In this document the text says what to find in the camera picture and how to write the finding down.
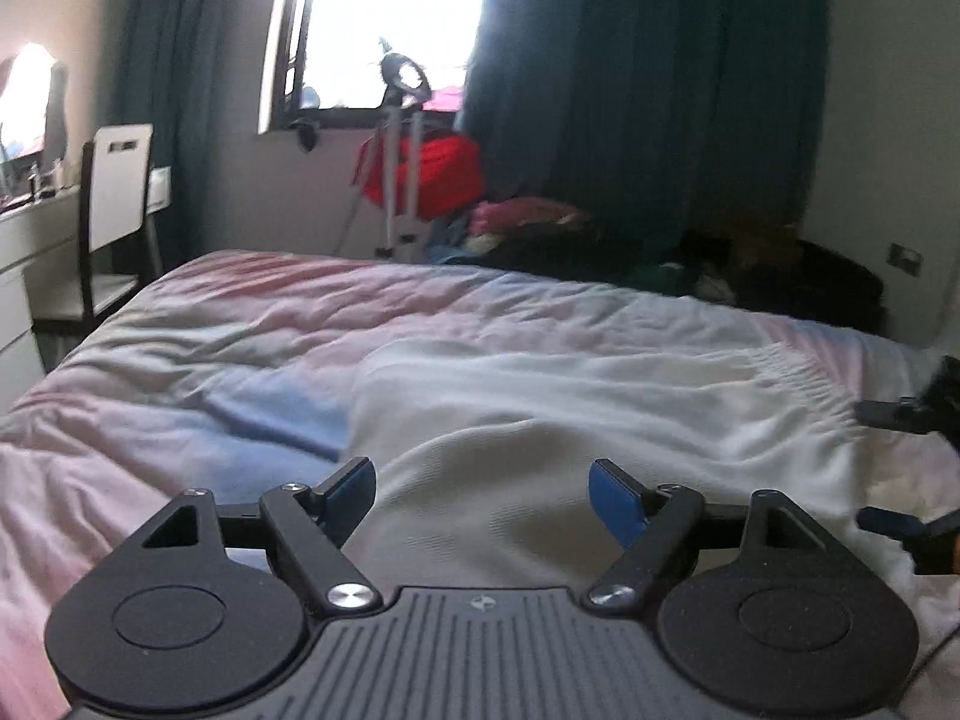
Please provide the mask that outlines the white zip jacket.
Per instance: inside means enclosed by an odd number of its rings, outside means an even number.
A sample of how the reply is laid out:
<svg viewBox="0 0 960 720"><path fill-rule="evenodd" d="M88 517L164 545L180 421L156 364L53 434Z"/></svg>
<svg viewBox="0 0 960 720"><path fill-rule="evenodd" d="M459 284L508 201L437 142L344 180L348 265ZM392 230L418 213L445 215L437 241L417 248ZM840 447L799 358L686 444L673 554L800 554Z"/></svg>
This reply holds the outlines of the white zip jacket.
<svg viewBox="0 0 960 720"><path fill-rule="evenodd" d="M937 436L859 426L853 405L782 344L607 356L396 341L361 364L353 387L350 450L376 465L377 493L348 556L382 590L579 590L619 552L587 499L599 458L721 504L778 489L908 603L928 667L903 710L952 718L957 580L918 577L898 544L854 517L866 505L921 520L953 511L957 454Z"/></svg>

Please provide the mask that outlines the pile of clothes on floor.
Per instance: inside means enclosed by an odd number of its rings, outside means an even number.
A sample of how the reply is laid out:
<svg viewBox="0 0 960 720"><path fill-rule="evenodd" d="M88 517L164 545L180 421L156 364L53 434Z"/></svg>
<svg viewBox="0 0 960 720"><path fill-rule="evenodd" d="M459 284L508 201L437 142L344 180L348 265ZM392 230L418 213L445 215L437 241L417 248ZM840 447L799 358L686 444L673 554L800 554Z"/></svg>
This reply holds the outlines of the pile of clothes on floor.
<svg viewBox="0 0 960 720"><path fill-rule="evenodd" d="M811 320L880 335L882 280L791 226L748 213L698 221L658 249L638 232L540 197L480 200L431 225L425 257Z"/></svg>

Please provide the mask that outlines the pink pastel bed duvet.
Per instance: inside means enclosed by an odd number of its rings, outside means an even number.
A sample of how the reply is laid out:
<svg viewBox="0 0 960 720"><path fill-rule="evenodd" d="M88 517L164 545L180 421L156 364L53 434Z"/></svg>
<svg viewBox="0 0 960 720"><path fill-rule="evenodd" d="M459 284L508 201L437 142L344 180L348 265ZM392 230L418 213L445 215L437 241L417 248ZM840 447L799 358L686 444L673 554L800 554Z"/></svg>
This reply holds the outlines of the pink pastel bed duvet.
<svg viewBox="0 0 960 720"><path fill-rule="evenodd" d="M55 718L50 606L172 496L251 502L350 450L359 368L396 341L630 355L782 344L857 400L895 400L939 356L848 328L475 266L218 252L172 271L2 419L2 712Z"/></svg>

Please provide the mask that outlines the white chair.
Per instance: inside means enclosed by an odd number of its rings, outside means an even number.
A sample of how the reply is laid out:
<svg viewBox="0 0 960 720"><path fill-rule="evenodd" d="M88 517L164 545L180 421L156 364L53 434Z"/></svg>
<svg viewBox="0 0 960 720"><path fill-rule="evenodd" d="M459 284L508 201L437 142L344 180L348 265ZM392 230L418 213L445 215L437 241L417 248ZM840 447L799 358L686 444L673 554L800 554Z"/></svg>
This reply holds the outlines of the white chair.
<svg viewBox="0 0 960 720"><path fill-rule="evenodd" d="M151 124L108 125L83 146L76 271L41 289L39 301L31 306L36 332L85 338L148 283L146 209L153 132ZM94 255L124 239L139 246L132 273L94 270Z"/></svg>

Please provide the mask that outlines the white drawer desk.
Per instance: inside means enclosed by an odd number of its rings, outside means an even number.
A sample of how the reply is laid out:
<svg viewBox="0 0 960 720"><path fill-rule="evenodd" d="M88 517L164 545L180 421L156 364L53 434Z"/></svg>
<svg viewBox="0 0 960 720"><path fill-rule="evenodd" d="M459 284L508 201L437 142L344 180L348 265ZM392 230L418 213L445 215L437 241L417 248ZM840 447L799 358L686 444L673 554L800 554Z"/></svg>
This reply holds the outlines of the white drawer desk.
<svg viewBox="0 0 960 720"><path fill-rule="evenodd" d="M25 200L2 210L2 408L24 395L47 372L43 346L57 355L82 338L43 335L32 328L31 306L44 286L76 271L78 188L65 188L50 199ZM149 203L146 218L148 283L156 277L156 257L151 254ZM112 244L94 255L98 273L132 273L139 246L132 239Z"/></svg>

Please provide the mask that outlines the dark teal curtain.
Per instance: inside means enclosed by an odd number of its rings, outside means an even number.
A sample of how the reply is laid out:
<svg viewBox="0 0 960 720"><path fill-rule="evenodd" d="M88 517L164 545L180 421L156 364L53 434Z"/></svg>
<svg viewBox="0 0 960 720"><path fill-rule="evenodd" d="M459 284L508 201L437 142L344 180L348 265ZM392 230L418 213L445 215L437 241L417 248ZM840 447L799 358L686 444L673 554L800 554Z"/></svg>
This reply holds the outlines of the dark teal curtain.
<svg viewBox="0 0 960 720"><path fill-rule="evenodd" d="M483 0L459 125L491 195L660 254L726 216L800 222L827 59L828 0Z"/></svg>

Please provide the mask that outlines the red bag on stand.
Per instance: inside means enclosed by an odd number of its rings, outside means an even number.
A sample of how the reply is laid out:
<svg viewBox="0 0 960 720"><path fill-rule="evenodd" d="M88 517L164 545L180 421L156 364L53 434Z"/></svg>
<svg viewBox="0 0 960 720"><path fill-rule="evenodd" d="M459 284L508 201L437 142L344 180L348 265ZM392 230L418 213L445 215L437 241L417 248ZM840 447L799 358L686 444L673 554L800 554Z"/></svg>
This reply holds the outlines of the red bag on stand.
<svg viewBox="0 0 960 720"><path fill-rule="evenodd" d="M371 137L361 145L352 184L377 206L384 200L384 146ZM487 195L480 149L462 135L427 138L420 148L416 217L433 221Z"/></svg>

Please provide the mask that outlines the lit vanity mirror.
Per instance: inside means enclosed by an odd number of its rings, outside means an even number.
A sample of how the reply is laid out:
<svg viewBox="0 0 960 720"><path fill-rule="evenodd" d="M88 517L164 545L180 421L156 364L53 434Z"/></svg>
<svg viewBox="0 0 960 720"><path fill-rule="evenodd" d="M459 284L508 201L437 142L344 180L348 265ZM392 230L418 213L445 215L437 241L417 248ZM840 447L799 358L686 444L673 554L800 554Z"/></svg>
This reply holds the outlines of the lit vanity mirror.
<svg viewBox="0 0 960 720"><path fill-rule="evenodd" d="M23 44L2 62L2 161L49 169L67 149L68 70L43 44Z"/></svg>

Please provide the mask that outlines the white metal stand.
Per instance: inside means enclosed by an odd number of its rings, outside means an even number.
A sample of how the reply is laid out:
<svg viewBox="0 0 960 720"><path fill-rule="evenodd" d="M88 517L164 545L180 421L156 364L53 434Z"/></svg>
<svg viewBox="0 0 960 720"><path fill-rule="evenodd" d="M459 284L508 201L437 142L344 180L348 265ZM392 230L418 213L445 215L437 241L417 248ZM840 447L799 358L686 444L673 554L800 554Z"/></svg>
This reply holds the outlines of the white metal stand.
<svg viewBox="0 0 960 720"><path fill-rule="evenodd" d="M425 135L425 104L433 90L425 70L400 54L384 37L379 39L384 82L382 121L377 129L382 156L381 260L411 262L418 244L416 222L420 200L421 147Z"/></svg>

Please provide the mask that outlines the window with dark frame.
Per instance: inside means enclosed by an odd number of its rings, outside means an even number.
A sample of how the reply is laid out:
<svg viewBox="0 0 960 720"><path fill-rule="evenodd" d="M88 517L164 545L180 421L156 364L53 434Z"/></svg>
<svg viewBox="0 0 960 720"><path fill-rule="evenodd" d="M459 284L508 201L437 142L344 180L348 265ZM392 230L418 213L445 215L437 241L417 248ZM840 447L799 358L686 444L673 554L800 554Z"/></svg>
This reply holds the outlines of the window with dark frame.
<svg viewBox="0 0 960 720"><path fill-rule="evenodd" d="M315 115L324 127L366 128L386 93L381 60L410 57L427 75L427 109L462 107L483 0L274 0L257 130Z"/></svg>

